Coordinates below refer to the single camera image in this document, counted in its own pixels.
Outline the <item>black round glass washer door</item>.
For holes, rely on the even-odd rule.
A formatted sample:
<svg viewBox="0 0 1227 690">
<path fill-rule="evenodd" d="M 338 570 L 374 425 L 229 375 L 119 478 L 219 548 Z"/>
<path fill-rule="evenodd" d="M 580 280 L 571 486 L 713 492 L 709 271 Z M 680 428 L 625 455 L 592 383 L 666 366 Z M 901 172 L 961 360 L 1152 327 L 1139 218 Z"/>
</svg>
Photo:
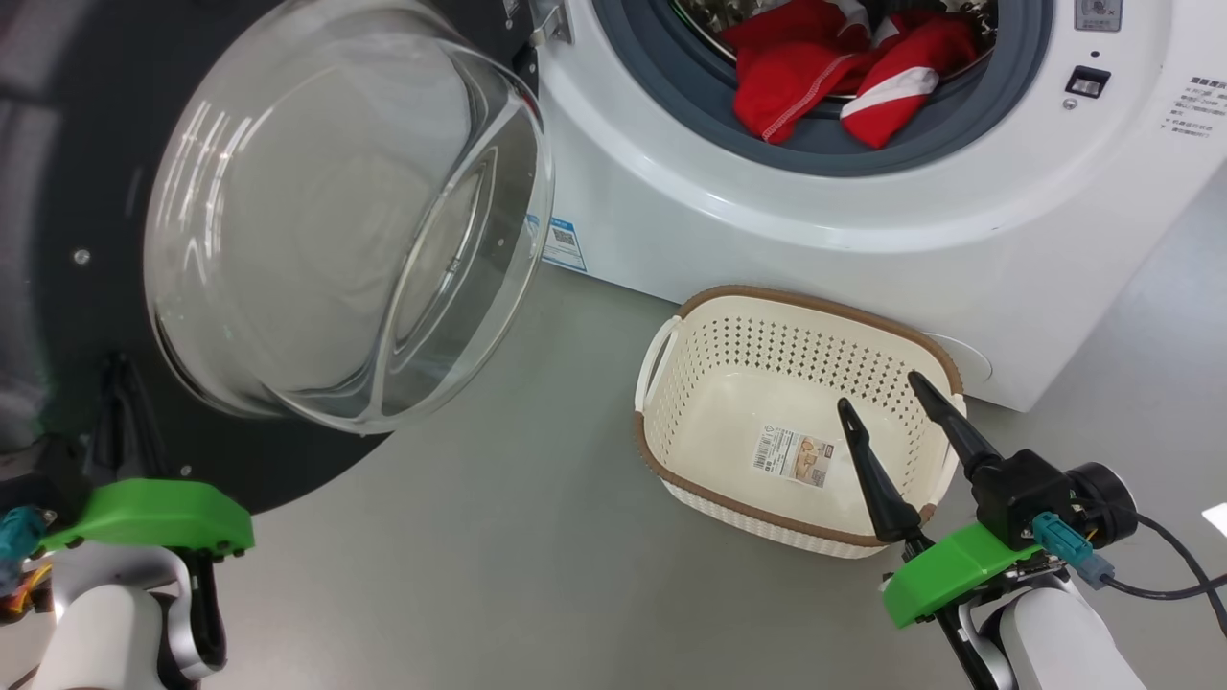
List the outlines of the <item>black round glass washer door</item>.
<svg viewBox="0 0 1227 690">
<path fill-rule="evenodd" d="M 0 0 L 0 451 L 110 354 L 171 478 L 252 514 L 476 374 L 553 169 L 502 0 Z"/>
</svg>

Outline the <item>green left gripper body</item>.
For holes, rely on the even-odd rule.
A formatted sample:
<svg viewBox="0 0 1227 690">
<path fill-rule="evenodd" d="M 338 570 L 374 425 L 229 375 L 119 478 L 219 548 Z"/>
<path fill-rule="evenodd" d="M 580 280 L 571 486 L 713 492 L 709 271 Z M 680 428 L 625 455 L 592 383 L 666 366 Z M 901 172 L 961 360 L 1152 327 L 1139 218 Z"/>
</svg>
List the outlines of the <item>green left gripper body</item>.
<svg viewBox="0 0 1227 690">
<path fill-rule="evenodd" d="M 206 483 L 99 487 L 47 541 L 56 629 L 43 672 L 222 672 L 213 567 L 254 545 L 252 514 Z"/>
</svg>

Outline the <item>black printed text label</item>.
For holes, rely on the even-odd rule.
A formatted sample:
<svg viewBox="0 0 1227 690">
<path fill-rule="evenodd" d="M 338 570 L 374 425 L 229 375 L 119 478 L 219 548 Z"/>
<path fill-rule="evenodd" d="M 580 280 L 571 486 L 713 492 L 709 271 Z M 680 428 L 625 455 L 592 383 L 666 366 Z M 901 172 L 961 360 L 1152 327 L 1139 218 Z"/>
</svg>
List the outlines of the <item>black printed text label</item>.
<svg viewBox="0 0 1227 690">
<path fill-rule="evenodd" d="M 1164 106 L 1160 128 L 1193 139 L 1227 138 L 1227 80 L 1187 79 Z"/>
</svg>

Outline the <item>cream laundry basket brown rim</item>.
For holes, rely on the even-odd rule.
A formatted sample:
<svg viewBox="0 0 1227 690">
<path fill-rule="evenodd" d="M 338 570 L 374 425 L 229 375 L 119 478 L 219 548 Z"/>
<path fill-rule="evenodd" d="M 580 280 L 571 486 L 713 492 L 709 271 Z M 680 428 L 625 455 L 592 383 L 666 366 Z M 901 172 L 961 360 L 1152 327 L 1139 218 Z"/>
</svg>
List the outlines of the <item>cream laundry basket brown rim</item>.
<svg viewBox="0 0 1227 690">
<path fill-rule="evenodd" d="M 640 458 L 683 505 L 751 537 L 831 557 L 883 549 L 872 533 L 837 401 L 923 521 L 955 479 L 955 453 L 907 374 L 964 410 L 960 370 L 925 333 L 840 303 L 762 287 L 696 293 L 653 336 L 633 397 Z M 752 467 L 763 426 L 836 446 L 825 487 Z"/>
</svg>

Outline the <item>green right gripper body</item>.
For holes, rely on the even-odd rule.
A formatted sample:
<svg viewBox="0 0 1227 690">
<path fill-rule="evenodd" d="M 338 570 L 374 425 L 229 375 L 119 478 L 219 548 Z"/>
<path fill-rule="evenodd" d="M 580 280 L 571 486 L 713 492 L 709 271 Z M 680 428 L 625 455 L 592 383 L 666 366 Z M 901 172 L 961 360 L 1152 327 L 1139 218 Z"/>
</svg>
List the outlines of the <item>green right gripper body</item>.
<svg viewBox="0 0 1227 690">
<path fill-rule="evenodd" d="M 1006 584 L 993 581 L 1033 559 L 1040 548 L 1015 551 L 979 523 L 933 541 L 924 537 L 919 521 L 886 521 L 881 541 L 904 545 L 904 564 L 883 588 L 894 627 L 937 622 L 973 690 L 1018 690 L 1007 656 L 977 632 L 969 611 L 985 598 L 1012 592 L 1015 576 Z"/>
</svg>

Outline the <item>red and white garment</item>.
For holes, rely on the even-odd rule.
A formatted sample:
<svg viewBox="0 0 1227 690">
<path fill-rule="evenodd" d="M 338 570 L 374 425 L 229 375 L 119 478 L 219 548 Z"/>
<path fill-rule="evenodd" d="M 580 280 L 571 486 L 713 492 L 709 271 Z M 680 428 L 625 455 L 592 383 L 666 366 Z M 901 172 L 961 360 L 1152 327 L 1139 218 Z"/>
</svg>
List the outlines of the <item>red and white garment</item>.
<svg viewBox="0 0 1227 690">
<path fill-rule="evenodd" d="M 863 0 L 785 0 L 724 29 L 736 56 L 733 113 L 755 138 L 782 145 L 833 93 L 847 134 L 880 150 L 910 123 L 942 79 L 982 55 L 968 14 L 904 9 L 871 18 Z"/>
</svg>

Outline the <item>white product label sticker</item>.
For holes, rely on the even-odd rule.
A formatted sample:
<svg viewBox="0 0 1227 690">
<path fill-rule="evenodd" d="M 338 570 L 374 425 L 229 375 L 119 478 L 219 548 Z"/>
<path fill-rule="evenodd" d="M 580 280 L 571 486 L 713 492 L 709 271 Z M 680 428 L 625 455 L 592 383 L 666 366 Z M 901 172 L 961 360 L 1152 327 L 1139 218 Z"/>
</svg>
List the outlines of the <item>white product label sticker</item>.
<svg viewBox="0 0 1227 690">
<path fill-rule="evenodd" d="M 794 428 L 767 425 L 761 428 L 752 458 L 752 467 L 760 471 L 801 483 L 811 487 L 825 487 L 836 446 L 812 435 L 802 435 Z"/>
</svg>

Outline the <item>silver metal door hinge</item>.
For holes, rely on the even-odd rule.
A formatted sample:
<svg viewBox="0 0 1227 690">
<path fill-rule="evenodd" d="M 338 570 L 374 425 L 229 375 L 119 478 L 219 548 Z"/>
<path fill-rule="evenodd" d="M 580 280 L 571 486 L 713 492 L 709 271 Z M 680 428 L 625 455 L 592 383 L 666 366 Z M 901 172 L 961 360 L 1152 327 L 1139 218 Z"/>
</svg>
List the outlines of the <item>silver metal door hinge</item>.
<svg viewBox="0 0 1227 690">
<path fill-rule="evenodd" d="M 526 0 L 526 4 L 533 18 L 533 31 L 528 39 L 531 48 L 544 48 L 548 42 L 573 44 L 569 0 Z"/>
</svg>

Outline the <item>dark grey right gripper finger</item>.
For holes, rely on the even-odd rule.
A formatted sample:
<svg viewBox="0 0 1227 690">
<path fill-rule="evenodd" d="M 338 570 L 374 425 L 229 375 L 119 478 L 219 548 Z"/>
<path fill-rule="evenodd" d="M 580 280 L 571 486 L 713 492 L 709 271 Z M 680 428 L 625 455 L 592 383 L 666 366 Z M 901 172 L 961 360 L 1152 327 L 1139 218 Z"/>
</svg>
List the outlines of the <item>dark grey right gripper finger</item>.
<svg viewBox="0 0 1227 690">
<path fill-rule="evenodd" d="M 907 379 L 928 419 L 945 432 L 951 449 L 960 458 L 964 478 L 972 480 L 979 469 L 999 467 L 1004 462 L 999 451 L 987 442 L 982 432 L 923 373 L 910 371 Z"/>
<path fill-rule="evenodd" d="M 921 518 L 917 507 L 907 503 L 886 469 L 872 451 L 870 432 L 856 414 L 853 403 L 847 398 L 837 401 L 837 414 L 840 428 L 845 433 L 849 451 L 867 516 L 872 525 L 872 537 L 883 544 L 923 541 Z"/>
</svg>

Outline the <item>round white filter cover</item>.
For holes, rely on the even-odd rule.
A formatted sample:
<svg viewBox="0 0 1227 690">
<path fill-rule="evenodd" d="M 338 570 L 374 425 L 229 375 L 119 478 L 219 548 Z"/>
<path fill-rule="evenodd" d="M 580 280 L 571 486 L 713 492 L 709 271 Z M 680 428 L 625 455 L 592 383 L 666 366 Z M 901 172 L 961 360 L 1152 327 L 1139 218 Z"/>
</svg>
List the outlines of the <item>round white filter cover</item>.
<svg viewBox="0 0 1227 690">
<path fill-rule="evenodd" d="M 982 351 L 962 340 L 955 339 L 955 336 L 945 335 L 945 333 L 926 331 L 925 335 L 937 343 L 939 346 L 942 346 L 948 357 L 955 361 L 957 370 L 960 370 L 964 390 L 971 390 L 973 387 L 982 387 L 987 381 L 991 379 L 993 365 Z"/>
</svg>

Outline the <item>blue energy label sticker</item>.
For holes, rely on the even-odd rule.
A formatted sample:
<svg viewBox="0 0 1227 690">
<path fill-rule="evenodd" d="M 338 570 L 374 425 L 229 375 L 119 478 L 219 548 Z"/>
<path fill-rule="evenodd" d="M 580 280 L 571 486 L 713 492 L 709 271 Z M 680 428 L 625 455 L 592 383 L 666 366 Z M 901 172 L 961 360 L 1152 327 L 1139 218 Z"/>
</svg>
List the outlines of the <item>blue energy label sticker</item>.
<svg viewBox="0 0 1227 690">
<path fill-rule="evenodd" d="M 528 238 L 528 253 L 535 262 L 563 266 L 571 271 L 587 274 L 587 257 L 580 247 L 577 227 L 571 221 L 551 216 L 544 222 L 540 216 L 528 214 L 519 223 Z"/>
</svg>

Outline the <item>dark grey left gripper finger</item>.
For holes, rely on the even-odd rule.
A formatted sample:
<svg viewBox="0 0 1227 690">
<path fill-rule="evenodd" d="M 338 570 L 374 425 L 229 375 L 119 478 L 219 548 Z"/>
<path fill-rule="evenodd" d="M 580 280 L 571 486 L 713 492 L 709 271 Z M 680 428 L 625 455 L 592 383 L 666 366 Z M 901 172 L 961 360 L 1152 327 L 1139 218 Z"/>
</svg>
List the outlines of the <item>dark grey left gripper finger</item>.
<svg viewBox="0 0 1227 690">
<path fill-rule="evenodd" d="M 90 480 L 102 486 L 128 478 L 168 478 L 153 409 L 137 368 L 124 354 L 106 359 L 98 417 L 90 433 Z"/>
</svg>

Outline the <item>stainless steel washing machine drum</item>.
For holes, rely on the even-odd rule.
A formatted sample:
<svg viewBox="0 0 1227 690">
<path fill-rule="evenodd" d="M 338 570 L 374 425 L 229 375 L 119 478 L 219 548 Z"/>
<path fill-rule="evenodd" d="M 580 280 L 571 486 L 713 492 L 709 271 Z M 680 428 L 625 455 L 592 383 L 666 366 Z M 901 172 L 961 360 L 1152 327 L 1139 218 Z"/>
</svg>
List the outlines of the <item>stainless steel washing machine drum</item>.
<svg viewBox="0 0 1227 690">
<path fill-rule="evenodd" d="M 723 31 L 739 26 L 758 14 L 769 12 L 791 0 L 669 0 L 670 9 L 699 41 L 718 56 L 735 61 L 735 49 L 723 39 Z M 969 18 L 979 52 L 990 52 L 998 38 L 998 0 L 850 0 L 863 10 L 867 25 L 876 29 L 891 14 L 929 12 L 963 14 Z"/>
</svg>

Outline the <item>white front-load washing machine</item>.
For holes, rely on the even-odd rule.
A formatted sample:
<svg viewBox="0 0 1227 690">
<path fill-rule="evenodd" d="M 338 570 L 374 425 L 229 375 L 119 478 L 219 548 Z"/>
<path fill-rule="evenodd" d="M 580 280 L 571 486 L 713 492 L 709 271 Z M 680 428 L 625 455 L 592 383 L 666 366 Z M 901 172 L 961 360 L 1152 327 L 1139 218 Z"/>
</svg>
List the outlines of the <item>white front-load washing machine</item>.
<svg viewBox="0 0 1227 690">
<path fill-rule="evenodd" d="M 553 216 L 587 275 L 676 303 L 724 284 L 815 293 L 955 336 L 993 376 L 972 397 L 1034 406 L 1218 169 L 1227 138 L 1160 128 L 1187 79 L 1227 80 L 1227 0 L 1123 0 L 1118 34 L 1054 0 L 1029 90 L 969 146 L 880 176 L 771 169 L 675 122 L 618 60 L 591 0 L 531 74 Z M 1099 99 L 1075 66 L 1112 72 Z"/>
</svg>

